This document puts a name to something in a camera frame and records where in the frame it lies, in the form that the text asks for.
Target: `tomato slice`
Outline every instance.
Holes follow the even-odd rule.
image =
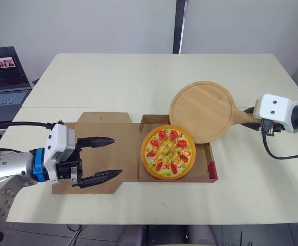
[[[158,140],[150,140],[150,144],[152,147],[158,147]]]
[[[185,148],[187,147],[188,143],[185,140],[179,140],[176,144],[177,147]]]
[[[159,139],[160,139],[160,140],[164,140],[165,137],[166,137],[166,132],[165,132],[165,130],[164,130],[164,131],[160,131],[160,132],[159,132]]]
[[[189,161],[188,157],[186,157],[185,155],[180,155],[180,159],[182,161],[184,161],[184,162],[188,162]]]
[[[155,167],[156,171],[159,171],[163,166],[163,162],[161,161],[160,163],[158,163],[158,165]]]
[[[155,153],[153,150],[151,150],[149,153],[147,153],[147,157],[154,157]]]
[[[171,131],[171,133],[169,134],[169,139],[170,140],[174,140],[178,137],[178,133],[176,131]]]
[[[174,163],[171,163],[171,168],[172,168],[172,172],[174,174],[176,174],[178,172],[178,167]]]

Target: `white table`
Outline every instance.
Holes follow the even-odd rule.
[[[15,120],[77,121],[82,112],[168,113],[172,98],[198,80],[224,85],[245,109],[264,93],[298,100],[273,55],[57,55]],[[11,127],[0,147],[42,147],[49,131]],[[125,182],[113,195],[53,195],[39,183],[17,195],[8,220],[37,223],[228,224],[298,222],[298,159],[275,160],[259,132],[232,127],[211,143],[214,183]],[[298,153],[298,135],[269,138],[279,156]]]

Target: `toy pizza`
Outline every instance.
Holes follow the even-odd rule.
[[[141,146],[141,161],[146,171],[158,179],[179,179],[192,168],[196,146],[191,136],[177,126],[152,130]]]

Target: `cardboard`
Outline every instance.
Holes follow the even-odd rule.
[[[196,145],[196,161],[190,172],[178,180],[158,180],[144,169],[140,148],[145,136],[154,128],[169,124],[168,115],[144,115],[141,123],[131,123],[127,113],[83,113],[76,123],[66,123],[75,129],[76,138],[105,136],[116,143],[102,148],[83,148],[80,152],[83,176],[112,169],[123,172],[108,182],[81,189],[71,181],[61,180],[52,185],[53,194],[113,194],[122,182],[214,182],[217,180],[215,163],[208,143]]]

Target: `laptop keyboard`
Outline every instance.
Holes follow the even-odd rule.
[[[23,91],[0,94],[0,106],[18,105],[23,101],[26,93],[26,91]]]

